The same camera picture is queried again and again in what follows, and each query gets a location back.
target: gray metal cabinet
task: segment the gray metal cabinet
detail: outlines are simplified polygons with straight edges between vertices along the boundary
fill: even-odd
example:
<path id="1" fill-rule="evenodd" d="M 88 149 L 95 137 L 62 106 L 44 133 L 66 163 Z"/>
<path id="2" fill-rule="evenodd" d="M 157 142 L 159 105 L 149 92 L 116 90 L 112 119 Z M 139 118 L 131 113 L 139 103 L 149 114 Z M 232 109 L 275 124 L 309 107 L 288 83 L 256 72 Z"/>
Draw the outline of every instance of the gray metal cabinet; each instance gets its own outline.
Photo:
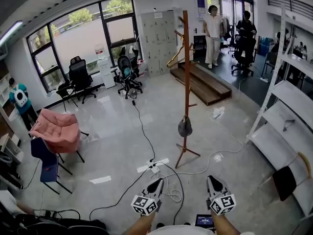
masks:
<path id="1" fill-rule="evenodd" d="M 174 12 L 164 11 L 162 18 L 155 18 L 155 15 L 141 14 L 144 36 L 142 48 L 150 76 L 168 73 L 166 64 L 177 51 Z"/>

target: blue chair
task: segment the blue chair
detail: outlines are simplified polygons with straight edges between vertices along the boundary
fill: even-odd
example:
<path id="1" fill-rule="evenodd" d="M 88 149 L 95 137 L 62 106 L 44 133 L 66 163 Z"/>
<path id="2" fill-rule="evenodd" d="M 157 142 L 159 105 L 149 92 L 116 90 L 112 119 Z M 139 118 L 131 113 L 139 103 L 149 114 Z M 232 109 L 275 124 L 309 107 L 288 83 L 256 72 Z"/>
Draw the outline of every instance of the blue chair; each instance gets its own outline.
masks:
<path id="1" fill-rule="evenodd" d="M 42 170 L 40 175 L 40 182 L 42 182 L 45 186 L 50 188 L 55 193 L 59 194 L 55 189 L 51 188 L 47 183 L 56 182 L 59 186 L 67 190 L 69 193 L 72 192 L 63 186 L 58 179 L 58 167 L 62 167 L 66 172 L 70 175 L 73 175 L 69 170 L 67 170 L 63 165 L 58 162 L 58 157 L 56 154 L 51 152 L 45 141 L 42 138 L 32 139 L 30 142 L 31 145 L 31 155 L 35 158 L 39 158 L 42 162 Z"/>

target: railing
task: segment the railing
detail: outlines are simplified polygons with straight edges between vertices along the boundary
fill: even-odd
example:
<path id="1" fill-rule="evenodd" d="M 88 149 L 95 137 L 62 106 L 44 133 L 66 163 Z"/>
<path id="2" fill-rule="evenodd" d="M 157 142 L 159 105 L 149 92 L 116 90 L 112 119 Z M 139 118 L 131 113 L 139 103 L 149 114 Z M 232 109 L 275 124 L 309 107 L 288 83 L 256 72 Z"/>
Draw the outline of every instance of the railing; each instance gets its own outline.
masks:
<path id="1" fill-rule="evenodd" d="M 290 10 L 313 20 L 313 6 L 304 2 L 298 0 L 268 0 L 268 4 L 277 7 L 281 7 L 281 5 L 284 4 L 286 10 Z"/>

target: wooden coat stand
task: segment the wooden coat stand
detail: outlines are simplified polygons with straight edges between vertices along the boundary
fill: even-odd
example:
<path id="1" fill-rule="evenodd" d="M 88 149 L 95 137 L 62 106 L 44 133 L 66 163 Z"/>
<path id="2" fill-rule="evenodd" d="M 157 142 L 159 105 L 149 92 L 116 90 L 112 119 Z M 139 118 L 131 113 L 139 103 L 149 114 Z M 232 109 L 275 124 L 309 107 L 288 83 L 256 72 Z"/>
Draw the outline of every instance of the wooden coat stand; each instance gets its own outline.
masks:
<path id="1" fill-rule="evenodd" d="M 176 62 L 176 63 L 170 65 L 170 63 L 178 56 L 178 54 L 180 53 L 180 51 L 182 50 L 182 48 L 185 47 L 185 58 L 184 58 L 184 59 L 185 59 L 185 116 L 184 116 L 184 118 L 185 118 L 185 117 L 187 117 L 188 114 L 189 114 L 189 107 L 196 106 L 197 104 L 189 105 L 189 94 L 190 94 L 190 83 L 189 83 L 189 82 L 190 82 L 190 66 L 193 65 L 193 64 L 190 63 L 190 59 L 189 59 L 190 54 L 189 54 L 189 51 L 190 51 L 190 49 L 192 48 L 192 45 L 193 45 L 193 44 L 191 44 L 191 45 L 189 46 L 188 13 L 187 13 L 186 10 L 183 11 L 183 19 L 182 19 L 181 17 L 179 17 L 179 20 L 181 20 L 182 23 L 184 24 L 184 34 L 181 35 L 181 34 L 180 34 L 179 32 L 177 32 L 176 30 L 175 30 L 175 33 L 181 37 L 182 42 L 183 42 L 183 46 L 179 49 L 178 53 L 172 58 L 172 60 L 170 60 L 170 61 L 167 63 L 167 67 L 170 68 L 170 67 L 174 66 L 175 64 L 177 64 L 177 63 L 179 63 L 180 61 L 183 60 L 183 59 L 182 59 L 182 60 L 179 60 L 178 62 Z M 178 143 L 177 143 L 176 145 L 177 145 L 179 148 L 181 148 L 181 153 L 180 153 L 180 156 L 179 156 L 179 158 L 178 158 L 178 161 L 177 161 L 177 163 L 176 163 L 176 165 L 175 165 L 175 168 L 178 167 L 179 162 L 180 162 L 180 160 L 181 160 L 181 157 L 182 157 L 182 155 L 183 155 L 186 151 L 189 151 L 189 152 L 191 152 L 191 153 L 193 153 L 193 154 L 195 154 L 195 155 L 197 155 L 197 156 L 200 157 L 200 154 L 198 154 L 198 153 L 196 153 L 196 152 L 194 152 L 194 151 L 192 151 L 192 150 L 190 150 L 190 149 L 187 148 L 187 137 L 184 138 L 183 146 L 180 145 L 180 144 L 178 144 Z"/>

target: white pants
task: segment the white pants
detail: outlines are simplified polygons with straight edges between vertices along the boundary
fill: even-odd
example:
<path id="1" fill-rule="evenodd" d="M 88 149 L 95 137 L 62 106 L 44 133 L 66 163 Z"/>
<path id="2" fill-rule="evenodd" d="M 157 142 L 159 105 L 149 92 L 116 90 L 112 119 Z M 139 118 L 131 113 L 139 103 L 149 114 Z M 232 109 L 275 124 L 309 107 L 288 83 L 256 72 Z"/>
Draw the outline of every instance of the white pants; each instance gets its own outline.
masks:
<path id="1" fill-rule="evenodd" d="M 205 36 L 206 39 L 206 57 L 205 63 L 212 64 L 217 62 L 217 58 L 220 53 L 221 40 L 220 38 L 208 37 Z"/>

